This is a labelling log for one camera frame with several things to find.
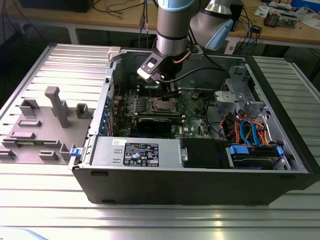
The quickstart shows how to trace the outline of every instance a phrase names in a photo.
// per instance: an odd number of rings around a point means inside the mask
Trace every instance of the gray fixture post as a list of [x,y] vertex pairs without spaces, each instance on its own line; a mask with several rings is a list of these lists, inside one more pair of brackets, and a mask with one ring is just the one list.
[[59,119],[61,127],[63,129],[66,129],[70,126],[70,122],[59,98],[59,92],[60,89],[57,86],[48,86],[45,90],[44,95],[50,99],[55,115]]

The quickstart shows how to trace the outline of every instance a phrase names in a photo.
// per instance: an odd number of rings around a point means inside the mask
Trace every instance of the workbench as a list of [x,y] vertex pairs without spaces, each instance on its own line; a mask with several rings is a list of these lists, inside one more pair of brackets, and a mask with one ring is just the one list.
[[[260,0],[243,0],[243,2],[245,4],[245,8],[247,9],[248,17],[252,20],[253,24],[262,27],[260,38],[257,41],[258,43],[304,48],[320,47],[320,30],[314,29],[301,22],[298,22],[295,28],[265,27],[263,24],[264,18],[254,15],[255,8],[263,5],[262,2]],[[108,5],[115,3],[118,4],[119,1],[107,1]],[[123,9],[139,3],[140,1],[134,0],[123,5],[111,7],[111,9]],[[72,44],[79,44],[77,29],[139,33],[139,22],[143,10],[142,5],[124,10],[122,14],[123,19],[119,19],[118,17],[111,16],[105,12],[99,12],[93,8],[91,8],[87,13],[78,13],[59,10],[22,8],[20,3],[18,3],[18,7],[34,25],[67,28]],[[98,2],[96,7],[98,9],[105,10],[106,6],[104,0]],[[7,14],[13,23],[26,23],[26,20],[13,5],[12,0],[7,0]],[[148,5],[148,28],[150,34],[157,34],[157,17],[157,8],[153,3],[150,3]],[[228,45],[225,50],[225,54],[232,54],[235,49],[235,45],[238,42],[243,41],[246,36],[246,30],[244,29],[242,23],[239,23],[236,31],[229,33],[227,38]]]
[[[44,94],[48,86],[59,87],[69,107],[86,103],[95,109],[109,50],[48,46],[0,109],[0,140],[17,121],[24,98],[51,106]],[[294,63],[255,59],[320,163],[319,92]],[[93,204],[67,165],[0,163],[0,196],[0,226],[27,228],[50,240],[318,240],[320,235],[320,182],[269,206]]]

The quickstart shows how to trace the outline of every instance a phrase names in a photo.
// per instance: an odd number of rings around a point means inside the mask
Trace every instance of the wooden table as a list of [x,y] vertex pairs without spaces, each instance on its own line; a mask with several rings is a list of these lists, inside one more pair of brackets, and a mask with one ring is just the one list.
[[[320,30],[312,28],[308,25],[298,22],[295,28],[292,27],[267,27],[264,26],[264,17],[254,15],[257,7],[262,6],[260,0],[243,0],[244,9],[249,19],[254,25],[262,27],[258,43],[270,45],[283,45],[292,47],[320,48]],[[229,33],[227,40],[228,46],[225,50],[226,54],[232,54],[238,42],[242,42],[247,36],[247,32],[242,23],[238,23],[236,30]]]
[[[21,16],[16,7],[12,3],[13,0],[7,0],[7,14],[12,22],[25,24],[26,20]],[[266,27],[263,24],[263,17],[255,16],[255,8],[262,5],[260,0],[243,0],[248,17],[254,22],[255,25],[262,27],[262,32],[258,43],[271,44],[271,45],[284,45],[293,47],[307,47],[307,48],[320,48],[320,30],[314,29],[301,22],[298,22],[295,28],[290,27]],[[107,4],[119,3],[119,0],[107,0]],[[139,0],[131,0],[126,4],[111,7],[112,10],[119,10],[139,4]],[[20,3],[18,7],[23,14],[35,25],[46,25],[55,27],[65,27],[68,29],[71,43],[79,44],[79,38],[76,29],[91,29],[102,31],[116,31],[116,32],[139,32],[139,22],[143,11],[143,6],[133,7],[123,11],[121,15],[123,19],[112,16],[105,12],[99,12],[91,8],[87,13],[78,13],[71,11],[60,10],[45,10],[45,9],[32,9],[22,8]],[[96,7],[105,10],[105,1],[101,0],[96,4]],[[157,33],[157,17],[158,12],[156,7],[151,3],[148,5],[148,28],[150,34]],[[243,41],[247,32],[239,23],[236,31],[230,32],[227,38],[228,45],[226,54],[232,54],[235,45]]]

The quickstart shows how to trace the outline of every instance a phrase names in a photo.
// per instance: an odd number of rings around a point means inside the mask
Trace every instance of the electronic circuit board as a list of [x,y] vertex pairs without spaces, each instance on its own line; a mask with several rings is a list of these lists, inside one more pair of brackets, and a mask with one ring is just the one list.
[[[205,106],[208,99],[199,97],[192,100],[194,91],[183,91],[178,98],[162,101],[159,97],[139,96],[130,90],[115,102],[115,135],[136,138],[211,138],[208,130]],[[142,117],[168,119],[173,122],[170,132],[140,132],[135,122]]]

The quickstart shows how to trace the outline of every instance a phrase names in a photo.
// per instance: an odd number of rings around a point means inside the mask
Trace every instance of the motherboard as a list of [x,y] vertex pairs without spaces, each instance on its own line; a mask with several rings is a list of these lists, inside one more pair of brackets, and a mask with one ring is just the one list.
[[163,99],[156,91],[122,90],[114,98],[115,136],[135,138],[211,138],[206,123],[207,97],[194,90]]

